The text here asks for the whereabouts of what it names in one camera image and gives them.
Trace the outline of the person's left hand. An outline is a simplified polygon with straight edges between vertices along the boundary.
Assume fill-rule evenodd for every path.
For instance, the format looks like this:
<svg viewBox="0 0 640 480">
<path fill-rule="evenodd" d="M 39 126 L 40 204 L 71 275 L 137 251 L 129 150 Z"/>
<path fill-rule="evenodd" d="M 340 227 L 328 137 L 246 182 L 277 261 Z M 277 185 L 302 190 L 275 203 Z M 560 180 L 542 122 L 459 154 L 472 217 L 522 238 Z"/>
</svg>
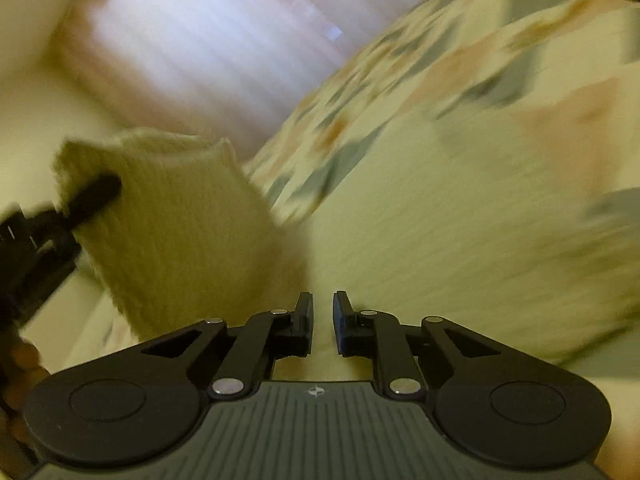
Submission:
<svg viewBox="0 0 640 480">
<path fill-rule="evenodd" d="M 32 390 L 50 373 L 43 367 L 37 347 L 20 335 L 11 336 L 8 357 L 1 364 L 1 371 L 6 378 L 1 387 L 1 432 L 31 448 L 24 407 Z"/>
</svg>

